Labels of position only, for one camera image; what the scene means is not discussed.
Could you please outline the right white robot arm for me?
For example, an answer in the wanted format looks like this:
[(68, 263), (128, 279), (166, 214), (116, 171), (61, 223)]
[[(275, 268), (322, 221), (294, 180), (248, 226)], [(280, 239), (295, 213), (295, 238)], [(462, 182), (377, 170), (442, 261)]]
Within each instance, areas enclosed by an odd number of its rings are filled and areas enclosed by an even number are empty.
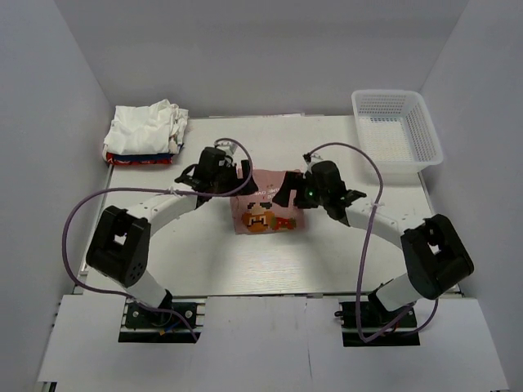
[(472, 259), (448, 217), (380, 212), (367, 194), (346, 187), (332, 161), (312, 163), (305, 172), (286, 172), (273, 201), (281, 207), (322, 207), (334, 221), (370, 229), (403, 252), (405, 274), (368, 296), (369, 317), (378, 325), (390, 324), (401, 308), (415, 301), (439, 298), (474, 271)]

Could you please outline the pink t-shirt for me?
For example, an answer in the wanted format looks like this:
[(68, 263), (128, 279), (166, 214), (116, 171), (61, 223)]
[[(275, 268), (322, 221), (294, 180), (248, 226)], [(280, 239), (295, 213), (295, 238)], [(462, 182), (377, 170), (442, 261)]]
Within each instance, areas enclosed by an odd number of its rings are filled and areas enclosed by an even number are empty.
[(284, 176), (284, 171), (253, 171), (253, 180), (258, 191), (230, 199), (231, 217), (236, 234), (274, 234), (306, 229), (303, 210), (292, 204), (281, 207), (273, 202), (273, 197), (283, 184)]

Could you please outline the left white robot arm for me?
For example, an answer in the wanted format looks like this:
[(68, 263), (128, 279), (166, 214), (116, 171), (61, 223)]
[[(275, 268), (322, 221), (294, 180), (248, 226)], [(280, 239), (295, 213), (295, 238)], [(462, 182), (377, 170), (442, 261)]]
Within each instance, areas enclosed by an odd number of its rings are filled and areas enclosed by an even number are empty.
[(144, 314), (153, 325), (168, 323), (173, 308), (170, 291), (148, 271), (150, 240), (164, 226), (212, 198), (258, 191), (252, 159), (234, 163), (236, 147), (230, 140), (221, 140), (204, 148), (199, 161), (174, 180), (175, 185), (186, 185), (188, 190), (159, 190), (132, 207), (111, 205), (101, 214), (87, 249), (87, 265), (116, 282), (126, 298), (145, 307)]

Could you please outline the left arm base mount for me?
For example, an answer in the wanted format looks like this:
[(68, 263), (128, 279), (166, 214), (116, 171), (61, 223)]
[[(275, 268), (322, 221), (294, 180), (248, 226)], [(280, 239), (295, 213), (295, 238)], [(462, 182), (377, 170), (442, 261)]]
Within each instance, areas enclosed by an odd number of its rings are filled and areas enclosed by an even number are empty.
[(127, 301), (118, 335), (119, 343), (195, 344), (203, 330), (205, 301), (174, 299), (171, 314), (154, 314)]

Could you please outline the white t-shirt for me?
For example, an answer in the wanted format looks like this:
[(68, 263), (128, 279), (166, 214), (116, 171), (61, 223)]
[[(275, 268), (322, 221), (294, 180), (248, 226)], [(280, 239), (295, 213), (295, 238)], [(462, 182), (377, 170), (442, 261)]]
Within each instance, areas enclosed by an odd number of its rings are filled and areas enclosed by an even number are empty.
[(189, 111), (164, 99), (150, 106), (115, 107), (103, 153), (178, 154), (184, 144)]

